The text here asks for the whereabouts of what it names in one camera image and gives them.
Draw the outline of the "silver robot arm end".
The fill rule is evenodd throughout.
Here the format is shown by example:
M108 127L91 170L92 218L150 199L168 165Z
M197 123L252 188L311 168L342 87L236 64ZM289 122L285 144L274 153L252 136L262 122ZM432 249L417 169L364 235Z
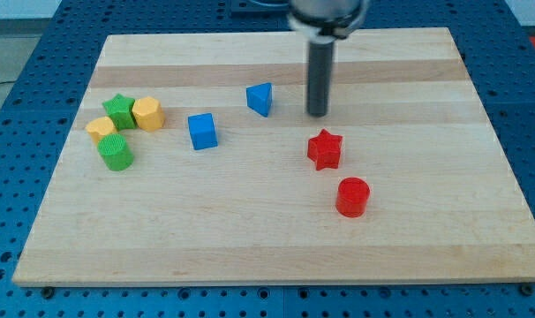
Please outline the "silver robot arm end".
M365 21L370 0L290 0L290 28L309 42L328 44L349 37Z

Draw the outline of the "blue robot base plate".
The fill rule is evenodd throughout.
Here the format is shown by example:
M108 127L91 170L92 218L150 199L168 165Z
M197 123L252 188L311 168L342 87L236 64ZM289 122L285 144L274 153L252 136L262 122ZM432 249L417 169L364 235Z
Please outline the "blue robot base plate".
M284 15L289 9L289 0L229 0L231 17L268 17Z

